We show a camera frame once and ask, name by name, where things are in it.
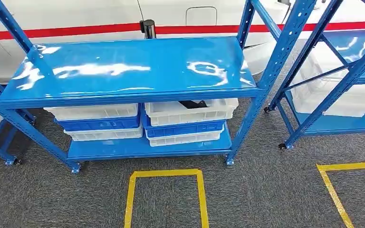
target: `blue plastic bin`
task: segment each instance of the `blue plastic bin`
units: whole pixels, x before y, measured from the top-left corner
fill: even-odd
[[[220,131],[223,129],[223,124],[226,120],[215,120],[215,121],[205,121],[196,123],[183,123],[175,125],[166,126],[156,126],[152,127],[150,125],[150,118],[146,115],[144,106],[140,107],[141,121],[144,129],[146,130],[146,136],[148,138],[163,137],[178,134],[191,134],[200,132],[213,132]]]
[[[139,127],[139,112],[137,116],[104,118],[92,120],[67,120],[54,122],[60,124],[66,131],[90,131],[90,130],[109,130],[126,129]]]

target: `yellow floor tape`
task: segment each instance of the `yellow floor tape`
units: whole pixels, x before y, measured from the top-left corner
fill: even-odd
[[[350,220],[348,214],[345,211],[344,206],[341,203],[334,186],[332,186],[331,180],[327,175],[327,171],[339,171],[339,170],[357,170],[357,169],[365,169],[365,162],[360,163],[348,163],[348,164],[332,164],[332,165],[318,165],[317,169],[321,174],[322,180],[325,183],[325,186],[328,189],[329,194],[331,195],[332,200],[335,203],[336,209],[338,210],[342,220],[344,221],[347,228],[354,228],[352,221]]]
[[[135,171],[129,178],[128,195],[126,199],[126,208],[125,208],[124,228],[131,227],[132,207],[134,204],[135,184],[137,177],[170,177],[170,176],[185,176],[185,175],[197,176],[202,228],[209,228],[208,210],[206,208],[205,185],[203,183],[202,171],[199,169]]]

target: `red stripe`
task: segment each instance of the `red stripe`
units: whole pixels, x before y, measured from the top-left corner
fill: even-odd
[[[306,24],[303,31],[312,31],[316,24]],[[216,26],[157,26],[157,34],[192,34],[192,33],[235,33],[239,29],[237,25],[216,25]],[[365,29],[365,21],[363,22],[340,22],[330,23],[327,30],[348,30],[348,29]],[[139,23],[130,24],[114,24],[114,25],[95,25],[83,27],[69,28],[45,28],[25,30],[29,38],[39,37],[60,37],[87,35],[97,33],[111,32],[128,32],[139,31]],[[250,32],[268,32],[265,25],[252,25]],[[12,39],[8,31],[0,31],[0,39]]]

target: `blue metal shelf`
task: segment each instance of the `blue metal shelf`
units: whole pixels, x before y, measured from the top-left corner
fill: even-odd
[[[76,161],[130,157],[227,154],[231,165],[315,3],[296,1],[283,30],[259,0],[246,0],[236,37],[34,46],[0,0],[0,21],[27,54],[7,87],[0,86],[0,115],[74,173],[80,168]],[[242,53],[255,12],[277,40],[257,82]],[[72,142],[68,154],[20,115],[25,110],[16,110],[236,97],[251,103],[233,140],[226,130],[216,141],[155,148],[146,138]]]
[[[330,1],[328,7],[317,23],[316,28],[311,33],[295,63],[283,80],[278,92],[268,107],[265,107],[264,109],[264,111],[268,113],[275,110],[277,107],[282,115],[286,127],[288,128],[290,136],[285,143],[281,143],[279,145],[279,148],[281,149],[293,148],[294,142],[302,136],[365,133],[365,115],[362,117],[323,115],[323,113],[353,85],[365,84],[365,30],[324,32],[326,26],[342,2],[343,0]],[[300,70],[301,65],[304,64],[312,48],[320,41],[323,41],[328,45],[328,47],[342,62],[343,66],[324,72],[318,76],[304,80],[303,82],[291,85],[294,77]],[[348,73],[338,82],[335,88],[324,98],[324,100],[312,113],[303,114],[296,112],[290,89],[304,85],[345,68],[348,69]],[[280,104],[283,98],[287,99],[290,109],[297,120],[298,127],[296,129],[293,129],[285,110]]]
[[[116,139],[99,141],[72,141],[68,160],[106,160],[121,158],[143,158],[206,154],[228,154],[231,139],[227,125],[221,133],[220,139],[206,142],[193,142],[177,145],[155,146],[149,145],[144,135],[135,139]]]
[[[290,91],[286,92],[285,98],[288,101],[291,110],[293,110],[293,114],[298,123],[304,123],[310,114],[298,113],[295,111],[293,97]],[[305,135],[342,133],[365,133],[365,115],[363,117],[322,115],[304,132]]]
[[[359,60],[365,54],[365,30],[324,32],[323,40],[346,63]],[[356,84],[365,84],[365,72]]]
[[[43,58],[29,56],[21,63],[0,96],[1,105],[88,105],[89,99],[97,105],[109,97],[117,103],[175,101],[260,91],[236,37],[45,44],[38,49]]]

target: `shelf board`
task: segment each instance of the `shelf board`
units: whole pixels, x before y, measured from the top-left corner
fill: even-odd
[[[365,53],[365,30],[326,31],[327,45],[347,63],[359,60]],[[365,73],[357,84],[365,84]]]
[[[0,104],[50,107],[259,92],[236,37],[44,44],[38,49],[42,58],[21,63]]]
[[[286,92],[287,101],[292,110],[295,110],[293,97],[290,91]],[[297,120],[302,124],[310,114],[293,112]],[[306,135],[324,135],[341,133],[365,133],[365,115],[363,117],[322,115],[311,125]]]
[[[227,154],[231,147],[229,130],[225,124],[225,131],[220,139],[205,142],[193,142],[168,146],[151,147],[144,135],[135,139],[72,141],[68,160],[91,161],[122,158],[146,158],[164,156],[191,156],[209,154]]]

